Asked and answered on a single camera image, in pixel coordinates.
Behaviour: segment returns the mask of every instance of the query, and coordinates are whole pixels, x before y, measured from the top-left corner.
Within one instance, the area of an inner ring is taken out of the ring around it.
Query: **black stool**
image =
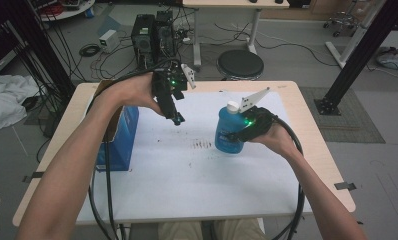
[[[230,50],[218,57],[217,69],[224,76],[222,81],[256,80],[264,71],[264,62],[249,51]]]

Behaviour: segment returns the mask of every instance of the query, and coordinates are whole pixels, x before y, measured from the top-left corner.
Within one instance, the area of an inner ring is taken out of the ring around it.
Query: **floor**
[[[158,7],[152,9],[141,6],[99,4],[94,8],[94,18],[88,19],[79,15],[59,21],[59,25],[53,23],[50,25],[49,34],[56,40],[53,30],[59,26],[76,63],[79,60],[78,50],[82,46],[98,43],[98,37],[109,28],[121,30],[120,36],[129,35],[131,26],[130,20],[127,19],[133,18],[138,13],[147,13],[147,11],[154,13],[156,8]],[[188,28],[188,24],[192,23],[192,15],[189,15],[188,19],[189,23],[185,19],[176,21],[177,27]],[[231,30],[237,26],[237,23],[219,21],[215,23]],[[262,20],[257,39],[263,46],[268,47],[285,43],[284,41],[306,45],[319,52],[316,56],[321,61],[333,65],[335,61],[324,43],[332,41],[336,47],[342,49],[350,37],[333,38],[333,29],[324,29],[322,25],[323,22],[315,21]],[[240,29],[244,26],[241,23],[238,25]],[[203,28],[201,41],[204,43],[203,66],[200,72],[197,72],[196,78],[198,81],[218,81],[221,76],[215,68],[216,57],[222,51],[243,46],[244,42],[233,42],[222,46],[210,45],[210,43],[224,42],[221,39],[225,41],[233,39],[233,32],[220,30],[213,24],[203,24],[201,27]],[[123,45],[130,45],[130,41],[123,41]],[[330,87],[341,70],[337,66],[319,63],[310,51],[299,46],[283,45],[273,49],[257,46],[257,50],[265,62],[265,71],[261,80],[293,80],[304,87]],[[191,51],[191,45],[184,45],[180,49],[183,61],[187,64],[192,63]],[[126,47],[107,59],[102,69],[113,75],[126,67],[132,58],[132,48]],[[97,81],[95,73],[90,69],[95,59],[96,57],[83,58],[79,64],[81,73],[89,81]],[[121,74],[132,70],[134,65],[126,67]],[[371,60],[369,66],[373,68],[377,65]],[[26,75],[27,71],[18,60],[15,60],[1,74]],[[386,144],[327,142],[342,176],[357,187],[351,192],[357,206],[354,215],[362,222],[369,239],[398,239],[397,75],[398,72],[391,69],[380,68],[376,71],[364,69],[352,85],[352,89]],[[76,76],[73,76],[73,79],[79,81]],[[12,218],[28,187],[23,178],[31,175],[36,169],[37,157],[41,157],[44,152],[44,148],[40,147],[46,140],[38,125],[24,125],[24,120],[0,130],[0,239],[12,239],[16,234],[17,228],[12,225]],[[289,217],[264,218],[268,238],[275,236],[289,219]],[[131,239],[157,239],[156,226],[156,224],[133,225]],[[100,236],[102,235],[96,226],[78,226],[72,239],[102,239]],[[295,239],[321,239],[312,216],[305,216],[300,222]]]

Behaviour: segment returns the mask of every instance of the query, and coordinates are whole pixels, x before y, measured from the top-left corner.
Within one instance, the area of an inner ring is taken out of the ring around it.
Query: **black device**
[[[139,14],[131,31],[131,41],[140,70],[154,66],[158,62],[157,36],[154,28],[155,15]]]
[[[156,13],[155,28],[158,36],[159,58],[175,56],[173,12],[158,11]]]
[[[181,91],[187,90],[187,78],[178,61],[171,61],[169,67],[157,68],[152,76],[152,94],[156,96],[159,108],[166,119],[175,125],[184,122],[183,116],[177,112],[172,96],[176,100],[184,98]]]

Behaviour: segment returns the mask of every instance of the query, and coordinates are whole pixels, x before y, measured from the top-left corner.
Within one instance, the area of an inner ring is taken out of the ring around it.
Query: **metal pole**
[[[343,96],[397,22],[398,0],[388,0],[324,98],[314,100],[320,114],[330,115],[336,112]]]

